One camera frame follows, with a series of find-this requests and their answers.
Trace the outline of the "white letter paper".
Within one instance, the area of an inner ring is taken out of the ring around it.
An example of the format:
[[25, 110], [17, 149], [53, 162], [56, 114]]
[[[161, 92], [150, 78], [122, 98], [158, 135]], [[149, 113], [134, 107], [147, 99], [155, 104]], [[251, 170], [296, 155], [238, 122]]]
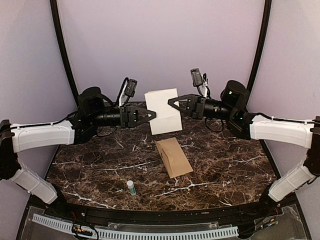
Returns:
[[176, 97], [178, 97], [176, 88], [149, 91], [144, 94], [147, 109], [156, 112], [156, 118], [149, 121], [152, 135], [183, 130], [180, 112], [168, 104], [169, 99]]

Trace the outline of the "brown paper envelope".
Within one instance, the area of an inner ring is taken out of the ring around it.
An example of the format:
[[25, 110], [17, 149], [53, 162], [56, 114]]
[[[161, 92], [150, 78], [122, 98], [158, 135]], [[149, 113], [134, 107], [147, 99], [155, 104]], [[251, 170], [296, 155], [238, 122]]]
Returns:
[[170, 179], [194, 171], [175, 137], [156, 141], [155, 145]]

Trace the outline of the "green glue stick white cap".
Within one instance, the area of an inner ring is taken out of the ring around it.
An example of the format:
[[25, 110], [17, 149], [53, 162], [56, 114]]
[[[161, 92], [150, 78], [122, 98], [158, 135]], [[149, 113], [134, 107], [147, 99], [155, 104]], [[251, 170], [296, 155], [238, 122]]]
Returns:
[[129, 189], [129, 192], [132, 196], [135, 196], [137, 194], [134, 182], [132, 180], [128, 180], [126, 182], [127, 188]]

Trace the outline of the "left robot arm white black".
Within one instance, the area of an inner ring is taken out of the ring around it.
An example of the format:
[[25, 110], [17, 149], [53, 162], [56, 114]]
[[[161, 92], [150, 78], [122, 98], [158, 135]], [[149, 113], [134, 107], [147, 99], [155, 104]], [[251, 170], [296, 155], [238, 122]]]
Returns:
[[18, 153], [54, 145], [84, 144], [98, 134], [99, 127], [135, 128], [156, 116], [156, 112], [145, 108], [114, 105], [99, 87], [93, 86], [78, 96], [77, 110], [60, 121], [21, 125], [4, 119], [0, 123], [0, 178], [51, 204], [58, 217], [67, 218], [70, 206], [58, 198], [51, 183], [18, 161]]

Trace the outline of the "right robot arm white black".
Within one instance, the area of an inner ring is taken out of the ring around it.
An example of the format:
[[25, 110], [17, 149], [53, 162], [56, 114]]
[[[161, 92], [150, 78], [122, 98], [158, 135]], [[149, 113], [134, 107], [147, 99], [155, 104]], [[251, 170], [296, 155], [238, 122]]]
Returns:
[[320, 176], [320, 118], [314, 120], [282, 119], [246, 109], [250, 92], [235, 80], [229, 80], [220, 100], [188, 94], [168, 100], [168, 105], [185, 116], [224, 120], [232, 135], [243, 140], [269, 140], [307, 149], [299, 165], [266, 188], [255, 213], [266, 217], [275, 203]]

